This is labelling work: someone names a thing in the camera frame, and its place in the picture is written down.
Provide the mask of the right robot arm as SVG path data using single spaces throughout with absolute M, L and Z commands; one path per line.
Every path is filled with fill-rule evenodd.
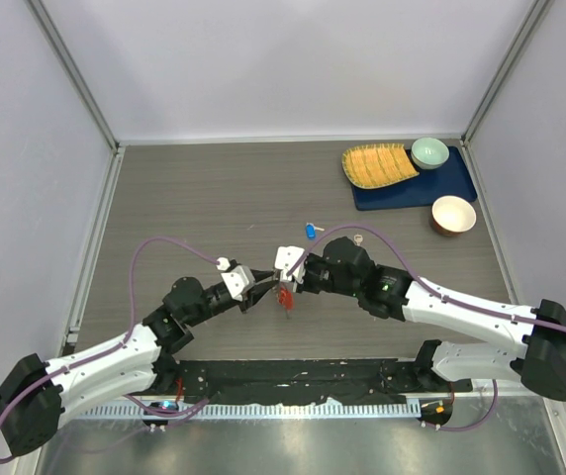
M 428 340 L 413 376 L 419 387 L 446 381 L 494 379 L 566 402 L 566 310 L 554 301 L 537 307 L 503 304 L 441 287 L 407 271 L 375 263 L 348 237 L 329 242 L 322 254 L 280 247 L 280 279 L 294 291 L 353 297 L 380 319 L 432 325 L 473 337 L 470 344 Z

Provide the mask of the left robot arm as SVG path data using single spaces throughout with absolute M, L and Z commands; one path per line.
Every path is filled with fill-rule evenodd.
M 277 276 L 236 265 L 208 288 L 182 277 L 124 334 L 47 361 L 35 353 L 21 358 L 0 384 L 0 437 L 10 451 L 0 463 L 40 448 L 75 416 L 112 398 L 169 393 L 177 381 L 173 356 L 192 340 L 191 328 L 232 308 L 246 312 Z

